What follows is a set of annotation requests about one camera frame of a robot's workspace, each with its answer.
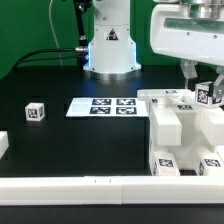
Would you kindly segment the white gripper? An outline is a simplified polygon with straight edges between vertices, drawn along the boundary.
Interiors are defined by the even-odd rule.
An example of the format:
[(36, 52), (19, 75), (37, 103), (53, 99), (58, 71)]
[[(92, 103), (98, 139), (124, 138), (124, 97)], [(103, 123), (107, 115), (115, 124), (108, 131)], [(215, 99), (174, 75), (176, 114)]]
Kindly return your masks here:
[[(224, 0), (154, 1), (150, 24), (152, 50), (182, 59), (185, 88), (194, 91), (197, 62), (224, 66)], [(223, 99), (224, 74), (215, 80), (213, 96)]]

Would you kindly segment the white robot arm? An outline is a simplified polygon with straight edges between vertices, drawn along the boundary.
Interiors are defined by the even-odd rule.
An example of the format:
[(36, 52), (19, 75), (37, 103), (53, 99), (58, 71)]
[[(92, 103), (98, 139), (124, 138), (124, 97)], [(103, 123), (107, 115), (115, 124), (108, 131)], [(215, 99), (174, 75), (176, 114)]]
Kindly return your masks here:
[[(224, 0), (154, 0), (150, 45), (154, 53), (179, 58), (185, 86), (206, 107), (224, 105)], [(195, 66), (216, 66), (214, 82), (201, 83)]]

